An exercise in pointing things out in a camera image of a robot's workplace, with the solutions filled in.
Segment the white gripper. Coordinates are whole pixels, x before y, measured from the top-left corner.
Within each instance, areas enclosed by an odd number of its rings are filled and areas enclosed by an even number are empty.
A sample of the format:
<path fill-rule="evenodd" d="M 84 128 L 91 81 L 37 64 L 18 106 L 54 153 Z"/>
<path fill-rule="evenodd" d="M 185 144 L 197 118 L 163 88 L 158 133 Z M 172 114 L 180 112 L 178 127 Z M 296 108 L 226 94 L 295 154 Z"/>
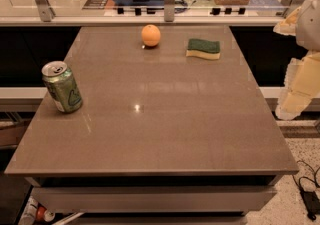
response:
<path fill-rule="evenodd" d="M 273 32 L 295 36 L 298 45 L 307 50 L 320 50 L 320 0 L 305 0 L 277 23 Z M 299 116 L 320 93 L 320 53 L 308 52 L 301 60 L 292 58 L 288 64 L 284 88 L 281 90 L 276 116 L 293 120 Z"/>

